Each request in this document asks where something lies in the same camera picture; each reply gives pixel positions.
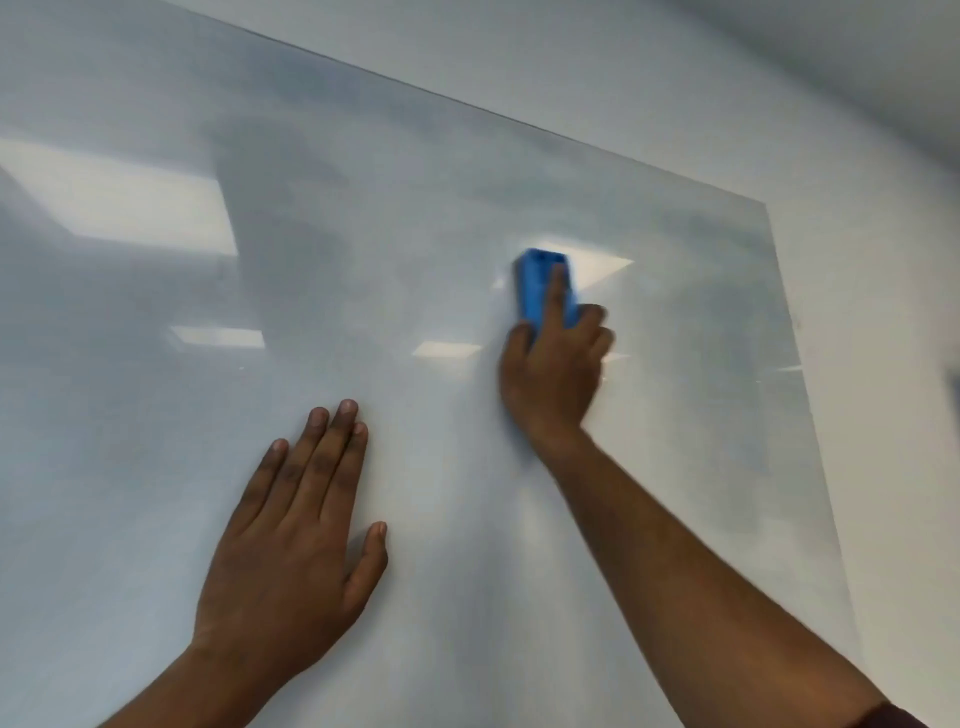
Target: sleeve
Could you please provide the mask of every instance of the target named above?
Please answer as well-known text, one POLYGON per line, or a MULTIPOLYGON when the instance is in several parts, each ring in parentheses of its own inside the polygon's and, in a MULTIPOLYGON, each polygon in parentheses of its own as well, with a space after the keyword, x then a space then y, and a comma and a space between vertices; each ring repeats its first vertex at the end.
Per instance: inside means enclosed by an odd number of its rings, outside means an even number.
POLYGON ((853 728, 926 728, 912 715, 900 708, 884 703, 869 713, 853 728))

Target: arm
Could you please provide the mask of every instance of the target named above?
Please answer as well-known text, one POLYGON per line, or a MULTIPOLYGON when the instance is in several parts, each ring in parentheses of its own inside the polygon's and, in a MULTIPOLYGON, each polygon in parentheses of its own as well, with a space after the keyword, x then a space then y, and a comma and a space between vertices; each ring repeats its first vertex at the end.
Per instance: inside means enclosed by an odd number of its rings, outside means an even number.
POLYGON ((350 514, 367 449, 357 405, 314 409, 290 449, 274 442, 213 555, 193 641, 101 728, 242 728, 323 657, 387 567, 386 523, 346 578, 350 514))
POLYGON ((555 272, 536 344, 521 325, 501 396, 554 475, 636 643, 687 728, 847 728, 884 702, 859 670, 707 548, 581 429, 612 334, 563 328, 555 272))

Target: left hand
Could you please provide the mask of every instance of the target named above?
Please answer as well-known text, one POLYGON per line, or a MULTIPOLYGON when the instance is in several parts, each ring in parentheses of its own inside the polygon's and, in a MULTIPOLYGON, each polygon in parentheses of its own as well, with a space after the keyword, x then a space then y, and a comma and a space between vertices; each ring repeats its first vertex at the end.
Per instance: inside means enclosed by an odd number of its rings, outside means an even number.
POLYGON ((369 433, 344 400, 333 422, 317 408, 290 449, 275 441, 213 555, 190 650, 227 661, 275 691, 360 617, 387 568, 387 524, 367 531, 352 573, 350 514, 369 433))

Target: white wall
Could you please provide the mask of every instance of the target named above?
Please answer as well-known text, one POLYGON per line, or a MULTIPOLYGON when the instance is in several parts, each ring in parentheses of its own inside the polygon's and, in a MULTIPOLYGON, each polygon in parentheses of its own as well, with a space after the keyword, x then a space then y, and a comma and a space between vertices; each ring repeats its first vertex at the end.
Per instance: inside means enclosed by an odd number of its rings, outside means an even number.
POLYGON ((960 715, 960 179, 650 0, 180 5, 767 203, 867 669, 960 715))

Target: glossy surface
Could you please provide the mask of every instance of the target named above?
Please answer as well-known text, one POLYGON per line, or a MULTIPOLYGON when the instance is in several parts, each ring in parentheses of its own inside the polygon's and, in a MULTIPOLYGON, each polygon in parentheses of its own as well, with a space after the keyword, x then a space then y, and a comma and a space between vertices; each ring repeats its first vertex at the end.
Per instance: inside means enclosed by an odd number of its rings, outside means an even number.
POLYGON ((357 627, 259 725, 675 725, 493 364, 530 246, 618 333, 598 442, 848 654, 763 206, 159 3, 0 7, 0 723, 189 638, 261 451, 361 402, 357 627))

